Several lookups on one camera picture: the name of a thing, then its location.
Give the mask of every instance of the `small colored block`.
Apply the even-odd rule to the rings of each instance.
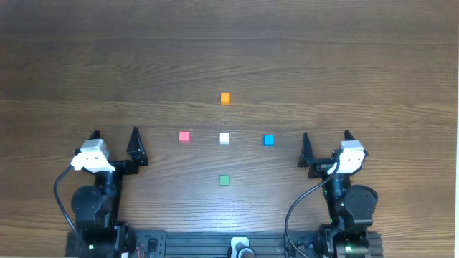
[[[189,143],[189,132],[179,132],[179,142]]]
[[[222,93],[222,105],[229,105],[231,103],[231,93]]]
[[[230,176],[220,176],[220,186],[230,186]]]
[[[274,135],[265,135],[265,146],[266,147],[274,146]]]
[[[220,144],[230,144],[230,133],[220,133]]]

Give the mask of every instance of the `cable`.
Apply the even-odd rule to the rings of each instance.
[[[69,166],[68,168],[66,168],[64,172],[62,172],[62,174],[60,174],[60,176],[56,179],[55,187],[54,187],[55,198],[57,201],[57,205],[59,205],[60,211],[62,212],[62,214],[64,214],[65,220],[67,220],[73,232],[75,233],[75,236],[77,237],[78,241],[80,241],[80,243],[82,244],[82,249],[85,251],[88,251],[87,250],[88,245],[85,243],[85,240],[83,240],[80,233],[78,233],[77,227],[75,226],[75,224],[73,224],[72,218],[70,218],[69,214],[65,211],[65,207],[64,205],[62,205],[62,202],[60,201],[60,198],[59,198],[59,194],[57,192],[57,185],[71,170],[73,170],[73,166]]]
[[[324,184],[328,183],[336,174],[336,172],[338,172],[338,169],[339,169],[339,157],[336,159],[336,167],[335,167],[335,170],[333,171],[333,173],[327,178],[325,179],[324,181],[322,181],[322,183],[319,183],[317,184],[316,186],[314,186],[313,188],[309,189],[307,192],[303,193],[300,197],[298,197],[298,199],[296,199],[296,201],[293,202],[292,206],[288,209],[288,212],[287,212],[287,216],[285,216],[285,235],[287,236],[287,239],[288,241],[290,242],[290,244],[292,245],[292,247],[301,255],[303,255],[304,257],[306,258],[310,258],[308,255],[306,255],[305,253],[303,253],[302,251],[299,250],[299,248],[297,248],[297,246],[293,243],[293,240],[292,238],[290,237],[290,232],[288,231],[288,220],[290,218],[290,215],[292,214],[292,211],[294,210],[294,208],[300,203],[300,201],[302,201],[305,197],[307,197],[310,193],[314,192],[315,190],[317,190],[318,188],[322,187]]]

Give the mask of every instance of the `wood grain surface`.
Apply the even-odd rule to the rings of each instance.
[[[318,183],[296,167],[303,132],[328,157],[349,129],[385,256],[452,257],[457,68],[453,0],[2,0],[0,254],[62,256],[56,177],[94,129],[125,158],[137,125],[151,162],[125,178],[120,215],[135,228],[283,231]],[[69,211],[92,182],[65,179]],[[290,224],[327,220],[317,192]]]

